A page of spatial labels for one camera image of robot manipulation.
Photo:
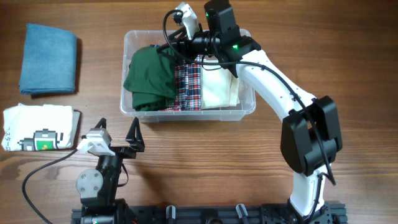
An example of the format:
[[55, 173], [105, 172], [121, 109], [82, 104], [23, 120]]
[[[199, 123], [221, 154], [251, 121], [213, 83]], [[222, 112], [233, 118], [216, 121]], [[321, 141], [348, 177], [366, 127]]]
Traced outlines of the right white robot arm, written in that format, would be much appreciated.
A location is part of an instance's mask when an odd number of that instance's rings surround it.
[[207, 30], [188, 4], [169, 11], [167, 17], [179, 28], [164, 35], [165, 46], [190, 63], [197, 55], [213, 57], [213, 65], [251, 86], [281, 120], [280, 150], [293, 170], [294, 187], [285, 205], [261, 207], [261, 221], [346, 223], [345, 206], [323, 199], [325, 182], [335, 181], [331, 164], [343, 147], [335, 102], [317, 98], [285, 76], [252, 37], [242, 35], [228, 1], [208, 1], [204, 10]]

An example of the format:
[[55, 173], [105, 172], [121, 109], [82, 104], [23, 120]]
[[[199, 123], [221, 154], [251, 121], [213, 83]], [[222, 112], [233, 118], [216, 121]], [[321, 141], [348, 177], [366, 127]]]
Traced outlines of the blue cloth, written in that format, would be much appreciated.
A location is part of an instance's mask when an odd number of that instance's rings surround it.
[[70, 31], [26, 25], [19, 91], [22, 95], [75, 91], [77, 37]]

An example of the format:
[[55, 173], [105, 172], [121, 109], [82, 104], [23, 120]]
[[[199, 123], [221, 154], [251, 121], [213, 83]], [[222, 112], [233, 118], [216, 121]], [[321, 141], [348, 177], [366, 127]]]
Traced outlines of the red plaid cloth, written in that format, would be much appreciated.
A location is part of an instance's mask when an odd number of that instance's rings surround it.
[[175, 67], [175, 101], [164, 111], [200, 111], [201, 110], [201, 66], [183, 61]]

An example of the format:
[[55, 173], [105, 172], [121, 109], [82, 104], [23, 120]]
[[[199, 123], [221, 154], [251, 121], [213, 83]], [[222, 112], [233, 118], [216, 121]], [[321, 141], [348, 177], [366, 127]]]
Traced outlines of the dark green cloth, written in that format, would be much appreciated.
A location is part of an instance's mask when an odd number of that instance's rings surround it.
[[135, 111], [158, 111], [172, 104], [177, 95], [177, 58], [170, 48], [149, 45], [132, 56], [123, 87], [132, 93]]

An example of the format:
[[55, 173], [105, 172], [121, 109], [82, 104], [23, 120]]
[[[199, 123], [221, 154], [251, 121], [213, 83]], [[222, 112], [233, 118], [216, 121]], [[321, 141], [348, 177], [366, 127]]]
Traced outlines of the white printed t-shirt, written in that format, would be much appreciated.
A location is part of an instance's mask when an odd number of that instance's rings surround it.
[[18, 104], [3, 111], [5, 151], [69, 149], [74, 145], [80, 112], [71, 106]]

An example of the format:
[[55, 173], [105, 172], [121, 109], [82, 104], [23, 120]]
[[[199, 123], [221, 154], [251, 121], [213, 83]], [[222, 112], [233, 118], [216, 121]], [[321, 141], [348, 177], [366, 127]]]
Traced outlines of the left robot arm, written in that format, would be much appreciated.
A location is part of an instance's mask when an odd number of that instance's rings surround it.
[[112, 146], [111, 136], [106, 129], [106, 119], [82, 137], [77, 150], [98, 157], [94, 169], [84, 170], [76, 180], [76, 189], [80, 194], [81, 209], [73, 210], [72, 223], [110, 224], [138, 223], [137, 215], [126, 201], [116, 198], [122, 171], [126, 171], [124, 159], [135, 159], [138, 152], [144, 152], [145, 144], [141, 134], [139, 119], [134, 118], [126, 135], [127, 146]]

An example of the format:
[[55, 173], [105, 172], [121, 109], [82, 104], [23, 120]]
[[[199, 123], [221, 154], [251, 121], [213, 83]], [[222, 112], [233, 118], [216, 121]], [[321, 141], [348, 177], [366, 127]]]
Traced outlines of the beige cloth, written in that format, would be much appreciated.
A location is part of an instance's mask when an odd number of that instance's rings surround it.
[[241, 82], [218, 65], [204, 65], [201, 70], [201, 108], [232, 107], [240, 103]]

